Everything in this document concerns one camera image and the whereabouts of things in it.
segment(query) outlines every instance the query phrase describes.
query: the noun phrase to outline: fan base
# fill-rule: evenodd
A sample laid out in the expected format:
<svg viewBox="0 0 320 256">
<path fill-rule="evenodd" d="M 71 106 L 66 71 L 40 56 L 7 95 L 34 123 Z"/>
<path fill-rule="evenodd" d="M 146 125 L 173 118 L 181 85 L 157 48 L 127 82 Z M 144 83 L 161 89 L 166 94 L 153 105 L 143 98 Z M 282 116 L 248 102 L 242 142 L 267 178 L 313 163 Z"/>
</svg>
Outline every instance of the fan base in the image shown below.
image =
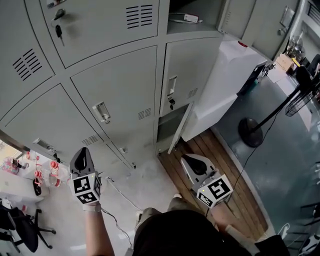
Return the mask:
<svg viewBox="0 0 320 256">
<path fill-rule="evenodd" d="M 251 148 L 259 147 L 264 140 L 264 134 L 261 128 L 250 133 L 257 125 L 258 122 L 252 118 L 243 118 L 238 125 L 238 133 L 241 139 Z"/>
</svg>

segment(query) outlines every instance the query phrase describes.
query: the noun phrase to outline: shoe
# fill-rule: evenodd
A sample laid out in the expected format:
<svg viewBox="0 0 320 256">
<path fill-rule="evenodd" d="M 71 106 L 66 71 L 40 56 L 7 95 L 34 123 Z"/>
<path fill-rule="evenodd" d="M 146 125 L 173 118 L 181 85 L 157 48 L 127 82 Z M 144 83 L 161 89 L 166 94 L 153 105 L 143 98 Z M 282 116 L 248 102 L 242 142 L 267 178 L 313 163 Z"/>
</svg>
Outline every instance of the shoe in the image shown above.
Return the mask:
<svg viewBox="0 0 320 256">
<path fill-rule="evenodd" d="M 144 211 L 143 210 L 137 210 L 135 212 L 135 219 L 139 222 L 140 221 L 140 218 L 141 218 L 141 215 Z"/>
<path fill-rule="evenodd" d="M 182 198 L 182 195 L 179 193 L 174 194 L 173 198 Z"/>
</svg>

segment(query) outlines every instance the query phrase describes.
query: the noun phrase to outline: key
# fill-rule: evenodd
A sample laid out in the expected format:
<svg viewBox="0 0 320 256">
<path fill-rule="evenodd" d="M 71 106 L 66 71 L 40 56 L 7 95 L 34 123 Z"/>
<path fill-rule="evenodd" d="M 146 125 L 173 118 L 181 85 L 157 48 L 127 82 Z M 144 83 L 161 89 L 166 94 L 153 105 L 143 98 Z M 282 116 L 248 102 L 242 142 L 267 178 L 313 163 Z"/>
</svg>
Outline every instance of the key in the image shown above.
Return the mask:
<svg viewBox="0 0 320 256">
<path fill-rule="evenodd" d="M 55 32 L 56 32 L 56 36 L 61 39 L 62 45 L 65 46 L 64 41 L 62 39 L 62 30 L 59 25 L 55 26 Z"/>
</svg>

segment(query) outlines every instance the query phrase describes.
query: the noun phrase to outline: locker door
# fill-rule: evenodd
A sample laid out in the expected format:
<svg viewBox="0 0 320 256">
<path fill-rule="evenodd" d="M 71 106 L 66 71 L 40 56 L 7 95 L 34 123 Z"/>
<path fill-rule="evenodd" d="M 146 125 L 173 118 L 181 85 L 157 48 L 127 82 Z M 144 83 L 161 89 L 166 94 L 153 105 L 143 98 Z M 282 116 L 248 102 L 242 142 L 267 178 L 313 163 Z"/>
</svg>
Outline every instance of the locker door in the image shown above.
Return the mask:
<svg viewBox="0 0 320 256">
<path fill-rule="evenodd" d="M 161 97 L 161 116 L 195 101 L 207 83 L 222 38 L 167 43 Z"/>
<path fill-rule="evenodd" d="M 79 149 L 87 147 L 99 171 L 114 164 L 124 166 L 81 115 L 61 84 L 26 107 L 5 126 L 4 132 L 46 156 L 53 155 L 47 145 L 53 147 L 66 163 Z"/>
<path fill-rule="evenodd" d="M 0 119 L 54 75 L 31 27 L 23 0 L 0 1 Z"/>
<path fill-rule="evenodd" d="M 139 138 L 142 129 L 147 140 L 149 130 L 153 134 L 156 53 L 156 46 L 130 52 L 71 78 L 87 107 L 120 151 L 120 148 L 148 144 Z M 105 115 L 110 116 L 107 123 Z M 122 153 L 128 158 L 132 152 L 130 149 L 127 154 Z"/>
<path fill-rule="evenodd" d="M 157 35 L 159 0 L 67 0 L 52 8 L 47 4 L 41 0 L 46 25 L 65 67 Z M 52 21 L 59 9 L 65 9 L 65 16 Z M 56 24 L 61 26 L 64 46 L 56 35 Z"/>
<path fill-rule="evenodd" d="M 217 29 L 242 41 L 270 61 L 288 42 L 301 0 L 227 0 Z"/>
</svg>

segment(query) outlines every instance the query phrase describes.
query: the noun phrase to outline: wooden floor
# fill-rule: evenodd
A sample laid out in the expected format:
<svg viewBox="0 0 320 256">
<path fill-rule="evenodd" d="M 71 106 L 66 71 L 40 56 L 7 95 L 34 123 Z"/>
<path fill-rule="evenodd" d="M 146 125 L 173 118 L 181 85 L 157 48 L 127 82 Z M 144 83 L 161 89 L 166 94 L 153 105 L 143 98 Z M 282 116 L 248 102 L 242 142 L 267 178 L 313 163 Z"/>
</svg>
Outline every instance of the wooden floor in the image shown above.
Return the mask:
<svg viewBox="0 0 320 256">
<path fill-rule="evenodd" d="M 184 142 L 181 139 L 176 145 L 176 151 L 173 150 L 171 154 L 163 152 L 159 156 L 159 160 L 183 198 L 206 212 L 208 208 L 190 192 L 192 184 L 180 164 L 183 154 L 198 154 L 209 158 L 220 173 L 228 177 L 232 186 L 235 185 L 240 172 L 209 129 L 188 142 Z M 254 240 L 258 240 L 268 229 L 267 222 L 242 177 L 239 178 L 227 206 L 242 223 L 246 233 Z M 210 214 L 208 219 L 214 223 Z"/>
</svg>

